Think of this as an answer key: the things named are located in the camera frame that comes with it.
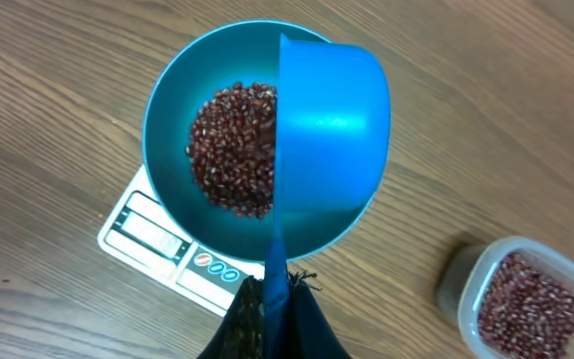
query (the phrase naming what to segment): container of beans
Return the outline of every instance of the container of beans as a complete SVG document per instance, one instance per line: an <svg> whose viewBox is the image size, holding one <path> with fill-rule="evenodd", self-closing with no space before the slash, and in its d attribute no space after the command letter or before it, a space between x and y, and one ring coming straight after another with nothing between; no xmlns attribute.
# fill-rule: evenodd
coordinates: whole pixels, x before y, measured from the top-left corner
<svg viewBox="0 0 574 359"><path fill-rule="evenodd" d="M436 300L479 358L574 358L574 262L535 240L461 249Z"/></svg>

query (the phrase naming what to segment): blue button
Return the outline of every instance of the blue button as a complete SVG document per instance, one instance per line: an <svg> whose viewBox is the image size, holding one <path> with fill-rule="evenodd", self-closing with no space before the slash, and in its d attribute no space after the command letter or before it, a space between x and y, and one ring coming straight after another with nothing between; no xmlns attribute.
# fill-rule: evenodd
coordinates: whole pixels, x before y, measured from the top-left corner
<svg viewBox="0 0 574 359"><path fill-rule="evenodd" d="M238 278L240 278L240 272L236 269L227 269L220 276L220 279L228 283L235 282Z"/></svg>
<svg viewBox="0 0 574 359"><path fill-rule="evenodd" d="M223 270L225 270L226 266L225 263L223 262L213 262L211 263L211 265L207 268L207 271L210 274L220 274L223 272Z"/></svg>

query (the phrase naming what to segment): scale button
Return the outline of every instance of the scale button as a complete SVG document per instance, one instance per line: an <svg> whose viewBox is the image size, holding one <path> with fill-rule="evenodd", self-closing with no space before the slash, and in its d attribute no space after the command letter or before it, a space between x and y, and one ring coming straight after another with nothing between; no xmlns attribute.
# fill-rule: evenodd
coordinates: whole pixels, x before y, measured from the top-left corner
<svg viewBox="0 0 574 359"><path fill-rule="evenodd" d="M220 274L223 270L225 270L226 266L223 262L213 262L208 268L207 271L210 274Z"/></svg>
<svg viewBox="0 0 574 359"><path fill-rule="evenodd" d="M194 258L194 264L198 266L205 266L211 263L211 254L201 253Z"/></svg>
<svg viewBox="0 0 574 359"><path fill-rule="evenodd" d="M236 269L227 269L220 278L228 283L235 282L240 277L240 272Z"/></svg>

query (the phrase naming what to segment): wood grain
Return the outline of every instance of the wood grain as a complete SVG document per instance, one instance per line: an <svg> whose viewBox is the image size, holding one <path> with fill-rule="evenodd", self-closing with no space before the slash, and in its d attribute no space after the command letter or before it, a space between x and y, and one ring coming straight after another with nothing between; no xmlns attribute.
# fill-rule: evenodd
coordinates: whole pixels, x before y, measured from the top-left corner
<svg viewBox="0 0 574 359"><path fill-rule="evenodd" d="M219 319L94 241L141 164L166 62L246 18L378 56L383 190L294 264L356 358L469 357L433 303L454 249L519 233L574 260L574 0L0 1L0 358L193 358Z"/></svg>

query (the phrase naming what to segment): digital scale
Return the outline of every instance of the digital scale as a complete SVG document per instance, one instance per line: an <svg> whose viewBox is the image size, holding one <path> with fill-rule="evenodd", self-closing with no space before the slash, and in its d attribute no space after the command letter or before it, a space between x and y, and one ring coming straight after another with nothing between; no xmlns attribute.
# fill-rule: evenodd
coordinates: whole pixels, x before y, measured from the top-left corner
<svg viewBox="0 0 574 359"><path fill-rule="evenodd" d="M102 250L224 316L243 279L264 266L216 254L193 241L156 200L141 166L97 236Z"/></svg>

